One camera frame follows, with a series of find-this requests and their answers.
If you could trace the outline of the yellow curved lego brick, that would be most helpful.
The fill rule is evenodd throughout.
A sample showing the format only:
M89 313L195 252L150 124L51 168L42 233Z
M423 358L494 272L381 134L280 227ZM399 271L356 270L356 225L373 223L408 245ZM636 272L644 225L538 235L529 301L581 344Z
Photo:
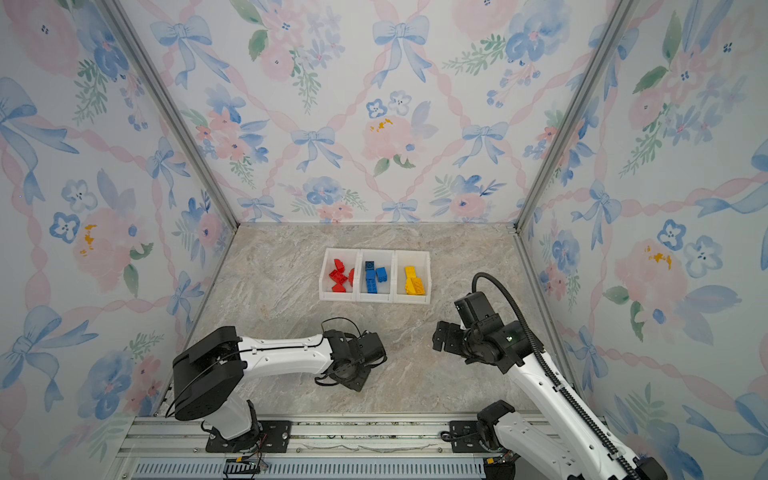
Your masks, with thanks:
M419 277L413 277L412 278L413 288L414 288L414 294L415 295L425 295L425 288L423 285L422 280Z

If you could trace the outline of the white bin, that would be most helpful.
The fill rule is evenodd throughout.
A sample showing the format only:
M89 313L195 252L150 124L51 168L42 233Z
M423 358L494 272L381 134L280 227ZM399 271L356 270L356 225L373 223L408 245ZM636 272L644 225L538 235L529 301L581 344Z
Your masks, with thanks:
M354 302L359 294L355 277L360 252L357 249L326 248L319 276L321 301Z
M428 305L431 286L431 258L427 251L394 252L392 287L395 303Z
M361 249L354 273L354 295L359 302L392 303L394 301L393 250Z

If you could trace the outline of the long red lego brick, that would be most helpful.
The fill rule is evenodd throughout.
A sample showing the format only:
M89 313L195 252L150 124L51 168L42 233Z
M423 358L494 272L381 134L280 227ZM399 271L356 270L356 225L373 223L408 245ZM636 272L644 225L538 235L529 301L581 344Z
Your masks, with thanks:
M345 275L344 275L342 272L339 272L338 270L333 270L333 271L332 271L332 272L329 274L329 277L330 277L330 278L331 278L331 279L332 279L332 280L333 280L333 281L334 281L336 284L340 284L340 285L343 285L343 284L344 284L344 283L345 283L345 282L348 280L348 278L347 278L347 277L346 277L346 276L345 276Z

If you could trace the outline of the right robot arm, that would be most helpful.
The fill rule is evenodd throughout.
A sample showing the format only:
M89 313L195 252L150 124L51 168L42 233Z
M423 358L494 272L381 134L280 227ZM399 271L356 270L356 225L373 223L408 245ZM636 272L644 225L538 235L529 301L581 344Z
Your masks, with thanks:
M666 478L658 460L635 453L576 395L524 319L504 322L482 292L454 305L461 321L438 323L434 350L497 368L559 436L551 439L510 403L498 400L477 415L473 436L485 450L521 457L549 479Z

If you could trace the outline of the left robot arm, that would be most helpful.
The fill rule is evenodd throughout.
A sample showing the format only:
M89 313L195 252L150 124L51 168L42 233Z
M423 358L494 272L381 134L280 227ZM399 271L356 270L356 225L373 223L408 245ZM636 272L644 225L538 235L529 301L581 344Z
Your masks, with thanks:
M360 392L371 371L387 360L378 334L335 329L294 339L263 340L241 336L233 326L219 327L180 353L172 363L173 400L166 415L202 422L208 452L240 452L267 436L251 400L236 393L250 380L311 374L323 387Z

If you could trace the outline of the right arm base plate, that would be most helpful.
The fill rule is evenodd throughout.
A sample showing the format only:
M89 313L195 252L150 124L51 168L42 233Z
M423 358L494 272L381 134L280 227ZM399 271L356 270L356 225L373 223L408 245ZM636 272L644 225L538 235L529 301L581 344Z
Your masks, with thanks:
M517 453L529 436L515 429L511 423L454 420L440 433L440 439L450 445L453 453L495 456Z

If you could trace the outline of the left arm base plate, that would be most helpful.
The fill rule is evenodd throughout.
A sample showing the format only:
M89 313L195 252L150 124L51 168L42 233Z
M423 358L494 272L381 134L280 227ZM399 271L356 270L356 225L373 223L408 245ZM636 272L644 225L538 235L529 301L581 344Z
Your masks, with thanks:
M225 439L215 427L206 429L207 453L286 453L293 423L288 420L257 421L252 429L233 439Z

